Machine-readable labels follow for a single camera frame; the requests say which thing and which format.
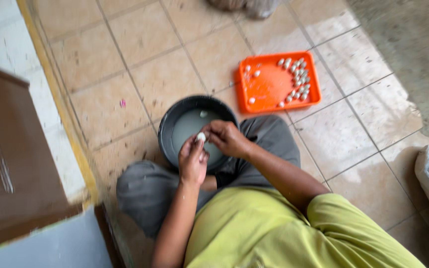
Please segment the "murky water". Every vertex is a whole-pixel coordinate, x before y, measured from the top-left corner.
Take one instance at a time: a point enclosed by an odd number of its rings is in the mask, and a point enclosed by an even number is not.
[[[206,111],[208,115],[205,118],[200,117],[200,112]],[[176,153],[180,151],[183,143],[186,139],[196,134],[200,129],[211,122],[212,120],[221,119],[216,113],[210,110],[194,109],[187,113],[184,113],[175,123],[172,131],[172,143]],[[210,153],[210,159],[208,165],[216,163],[222,156],[223,153],[216,148],[214,144],[205,143],[205,150]]]

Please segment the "orange tray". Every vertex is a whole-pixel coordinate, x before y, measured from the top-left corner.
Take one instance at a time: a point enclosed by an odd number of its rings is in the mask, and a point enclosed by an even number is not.
[[[309,70],[310,89],[307,99],[292,100],[286,102],[286,97],[293,90],[298,90],[301,86],[296,86],[292,80],[294,74],[284,69],[283,65],[277,66],[280,59],[291,58],[289,66],[300,58],[306,62],[306,70]],[[255,71],[260,70],[258,77],[254,77]],[[250,56],[239,64],[239,75],[241,84],[237,87],[237,97],[239,108],[243,113],[261,113],[285,109],[293,109],[318,104],[321,100],[319,80],[314,66],[314,58],[308,51],[288,52],[272,55]],[[255,98],[253,104],[249,103],[250,98]],[[283,101],[284,107],[278,104]]]

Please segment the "black plastic basin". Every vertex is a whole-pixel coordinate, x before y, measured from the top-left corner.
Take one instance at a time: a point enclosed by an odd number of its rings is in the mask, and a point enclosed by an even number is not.
[[[178,170],[178,152],[175,151],[172,144],[172,131],[175,123],[182,114],[193,109],[206,109],[215,112],[221,119],[233,122],[239,128],[236,116],[231,109],[221,100],[208,96],[190,96],[175,103],[163,116],[158,129],[158,144],[165,158],[170,165]],[[208,174],[214,174],[231,160],[230,157],[223,155],[218,161],[208,165]]]

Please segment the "door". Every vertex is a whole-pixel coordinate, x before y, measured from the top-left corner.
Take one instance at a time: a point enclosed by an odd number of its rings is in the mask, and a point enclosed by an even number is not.
[[[0,243],[77,211],[67,203],[29,85],[0,71]]]

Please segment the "green shirt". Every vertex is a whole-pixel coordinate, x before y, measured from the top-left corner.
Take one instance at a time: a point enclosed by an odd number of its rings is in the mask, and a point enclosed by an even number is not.
[[[424,268],[340,195],[315,197],[307,217],[278,191],[227,188],[196,214],[184,266]]]

